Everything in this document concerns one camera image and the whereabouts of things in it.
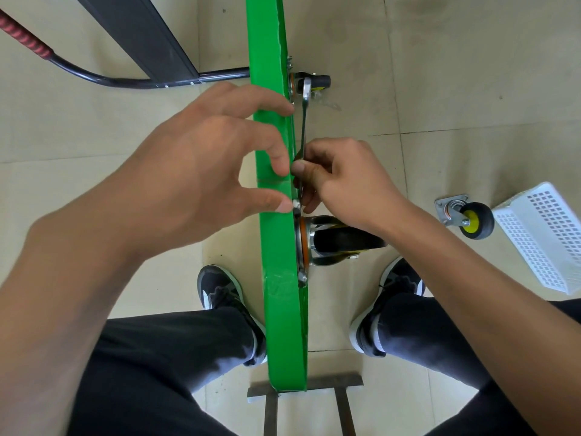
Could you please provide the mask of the person's left hand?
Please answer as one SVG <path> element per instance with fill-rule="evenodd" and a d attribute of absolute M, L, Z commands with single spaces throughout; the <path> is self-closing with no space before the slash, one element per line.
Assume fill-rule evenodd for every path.
<path fill-rule="evenodd" d="M 243 187 L 241 169 L 230 175 L 221 164 L 213 119 L 250 120 L 257 111 L 288 117 L 294 106 L 271 89 L 219 82 L 160 124 L 127 159 L 119 173 L 136 254 L 149 259 L 237 224 L 228 222 L 228 204 L 229 193 Z"/>

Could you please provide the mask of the person's right hand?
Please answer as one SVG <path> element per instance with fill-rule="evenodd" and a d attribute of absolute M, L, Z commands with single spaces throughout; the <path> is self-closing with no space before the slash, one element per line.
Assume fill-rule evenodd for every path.
<path fill-rule="evenodd" d="M 318 138 L 305 145 L 304 160 L 333 161 L 333 195 L 307 190 L 300 202 L 306 214 L 320 205 L 341 222 L 387 238 L 388 227 L 405 207 L 371 146 L 353 138 Z"/>

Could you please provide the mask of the silver wrench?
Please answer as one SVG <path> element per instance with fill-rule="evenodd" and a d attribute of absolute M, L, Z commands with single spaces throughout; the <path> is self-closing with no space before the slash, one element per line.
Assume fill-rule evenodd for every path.
<path fill-rule="evenodd" d="M 312 75 L 305 75 L 302 80 L 302 89 L 301 89 L 301 133 L 300 133 L 300 149 L 297 154 L 298 160 L 304 159 L 304 151 L 305 151 L 305 144 L 306 144 L 306 122 L 307 122 L 307 114 L 309 109 L 309 103 L 311 98 L 311 91 L 313 87 L 312 83 Z"/>

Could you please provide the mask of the green cart platform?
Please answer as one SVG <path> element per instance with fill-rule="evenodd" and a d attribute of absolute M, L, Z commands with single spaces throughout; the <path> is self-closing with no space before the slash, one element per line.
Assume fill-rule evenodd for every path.
<path fill-rule="evenodd" d="M 246 0 L 251 83 L 290 99 L 282 0 Z M 299 282 L 295 215 L 262 213 L 268 377 L 279 392 L 307 389 L 308 287 Z"/>

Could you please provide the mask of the person's left forearm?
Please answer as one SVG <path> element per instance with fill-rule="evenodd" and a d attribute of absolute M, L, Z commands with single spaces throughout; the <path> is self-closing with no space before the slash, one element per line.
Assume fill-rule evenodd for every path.
<path fill-rule="evenodd" d="M 145 261 L 127 159 L 36 220 L 0 286 L 0 436 L 63 436 L 100 332 Z"/>

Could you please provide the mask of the small mounted black caster wheel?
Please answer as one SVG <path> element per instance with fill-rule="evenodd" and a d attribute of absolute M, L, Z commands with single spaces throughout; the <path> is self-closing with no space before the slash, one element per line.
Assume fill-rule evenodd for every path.
<path fill-rule="evenodd" d="M 320 95 L 320 92 L 331 87 L 332 81 L 329 75 L 317 75 L 308 72 L 291 72 L 288 77 L 288 93 L 291 102 L 295 97 L 303 97 L 304 86 L 307 85 L 309 101 Z"/>

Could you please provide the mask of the large black caster wheel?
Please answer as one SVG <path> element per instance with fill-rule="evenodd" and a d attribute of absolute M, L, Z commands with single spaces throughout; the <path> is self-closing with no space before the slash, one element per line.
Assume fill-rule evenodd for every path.
<path fill-rule="evenodd" d="M 347 226 L 330 215 L 295 215 L 294 234 L 299 288 L 307 286 L 311 266 L 332 266 L 368 250 L 387 247 L 380 237 Z"/>

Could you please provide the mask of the person's left black shoe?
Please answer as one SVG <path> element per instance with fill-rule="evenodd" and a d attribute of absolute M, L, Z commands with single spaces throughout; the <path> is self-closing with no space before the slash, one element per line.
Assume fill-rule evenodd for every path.
<path fill-rule="evenodd" d="M 250 356 L 243 364 L 247 367 L 265 364 L 268 359 L 265 325 L 246 306 L 242 285 L 234 275 L 216 264 L 204 266 L 198 275 L 197 289 L 205 310 L 235 314 L 250 331 Z"/>

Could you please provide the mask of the person's black shoe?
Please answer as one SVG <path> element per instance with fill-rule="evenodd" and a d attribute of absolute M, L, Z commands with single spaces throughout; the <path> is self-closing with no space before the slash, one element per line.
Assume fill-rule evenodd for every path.
<path fill-rule="evenodd" d="M 373 358 L 386 356 L 379 337 L 379 321 L 387 302 L 402 293 L 424 296 L 425 284 L 406 259 L 400 256 L 383 271 L 375 300 L 350 326 L 349 338 L 356 351 Z"/>
<path fill-rule="evenodd" d="M 198 275 L 197 289 L 205 310 L 235 314 L 250 331 L 250 356 L 243 364 L 247 367 L 265 364 L 268 359 L 265 325 L 246 306 L 242 285 L 234 275 L 216 264 L 204 266 Z"/>

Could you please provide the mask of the person's right black shoe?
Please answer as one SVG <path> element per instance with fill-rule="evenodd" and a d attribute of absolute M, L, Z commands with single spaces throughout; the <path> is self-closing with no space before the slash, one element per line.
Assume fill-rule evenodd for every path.
<path fill-rule="evenodd" d="M 400 256 L 383 271 L 375 300 L 350 326 L 349 338 L 356 351 L 373 358 L 386 356 L 379 337 L 379 321 L 387 302 L 402 293 L 424 296 L 425 284 L 406 259 Z"/>

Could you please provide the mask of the dark grey metal panel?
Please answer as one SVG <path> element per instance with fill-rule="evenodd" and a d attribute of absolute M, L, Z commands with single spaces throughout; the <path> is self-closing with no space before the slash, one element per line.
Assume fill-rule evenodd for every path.
<path fill-rule="evenodd" d="M 151 0 L 77 1 L 149 80 L 198 80 L 199 72 Z"/>

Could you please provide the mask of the loose black yellow caster wheel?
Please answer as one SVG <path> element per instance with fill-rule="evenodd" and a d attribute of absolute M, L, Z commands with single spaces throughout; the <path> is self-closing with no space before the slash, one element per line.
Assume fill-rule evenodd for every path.
<path fill-rule="evenodd" d="M 456 227 L 468 239 L 485 239 L 495 228 L 490 207 L 471 201 L 468 194 L 442 197 L 436 199 L 434 205 L 439 221 L 446 227 Z"/>

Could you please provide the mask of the person's black trousers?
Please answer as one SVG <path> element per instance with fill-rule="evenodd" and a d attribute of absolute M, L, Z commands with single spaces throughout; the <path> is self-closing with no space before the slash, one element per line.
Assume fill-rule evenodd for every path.
<path fill-rule="evenodd" d="M 399 293 L 373 314 L 381 348 L 478 389 L 425 436 L 536 436 L 434 298 Z M 250 360 L 234 307 L 113 319 L 85 369 L 67 436 L 236 436 L 192 393 Z"/>

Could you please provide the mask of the white plastic basket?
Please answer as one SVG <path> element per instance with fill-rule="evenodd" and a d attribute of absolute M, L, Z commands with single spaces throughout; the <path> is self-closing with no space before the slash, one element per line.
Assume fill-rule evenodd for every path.
<path fill-rule="evenodd" d="M 581 221 L 552 183 L 525 190 L 492 212 L 542 286 L 567 295 L 581 291 Z"/>

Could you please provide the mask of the grey metal frame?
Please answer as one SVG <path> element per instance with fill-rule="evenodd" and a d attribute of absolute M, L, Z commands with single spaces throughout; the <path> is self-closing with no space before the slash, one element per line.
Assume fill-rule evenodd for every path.
<path fill-rule="evenodd" d="M 310 392 L 333 391 L 335 395 L 342 436 L 357 436 L 349 398 L 348 388 L 363 387 L 361 374 L 356 372 L 338 373 L 309 377 L 305 390 L 276 390 L 269 381 L 252 384 L 246 393 L 249 403 L 265 398 L 264 436 L 278 436 L 278 403 L 281 396 L 302 395 Z"/>

